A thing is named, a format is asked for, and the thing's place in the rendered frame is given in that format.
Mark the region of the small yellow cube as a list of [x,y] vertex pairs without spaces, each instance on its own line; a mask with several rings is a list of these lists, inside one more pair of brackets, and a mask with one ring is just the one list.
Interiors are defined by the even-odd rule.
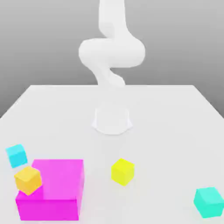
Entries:
[[116,183],[126,186],[134,177],[134,163],[120,158],[111,167],[111,178]]

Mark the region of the small cyan cube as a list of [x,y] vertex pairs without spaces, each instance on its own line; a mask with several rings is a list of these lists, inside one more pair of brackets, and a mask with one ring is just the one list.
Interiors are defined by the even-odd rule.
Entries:
[[12,168],[19,167],[28,162],[25,149],[21,144],[6,148],[6,153]]

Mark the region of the small orange cube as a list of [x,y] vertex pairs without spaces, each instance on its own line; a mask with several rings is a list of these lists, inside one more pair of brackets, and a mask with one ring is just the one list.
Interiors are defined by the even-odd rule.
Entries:
[[27,196],[31,195],[42,186],[40,171],[31,166],[26,166],[14,175],[15,183],[18,190]]

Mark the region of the small turquoise cube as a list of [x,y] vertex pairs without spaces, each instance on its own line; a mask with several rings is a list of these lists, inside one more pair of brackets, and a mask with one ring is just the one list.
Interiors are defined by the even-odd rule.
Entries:
[[193,203],[202,218],[220,217],[224,199],[215,187],[196,189]]

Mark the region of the large magenta box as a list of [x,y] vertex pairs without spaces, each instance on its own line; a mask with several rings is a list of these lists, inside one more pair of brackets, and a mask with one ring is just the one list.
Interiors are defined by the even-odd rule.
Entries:
[[35,159],[42,186],[27,196],[19,191],[16,205],[22,221],[77,221],[84,189],[82,159]]

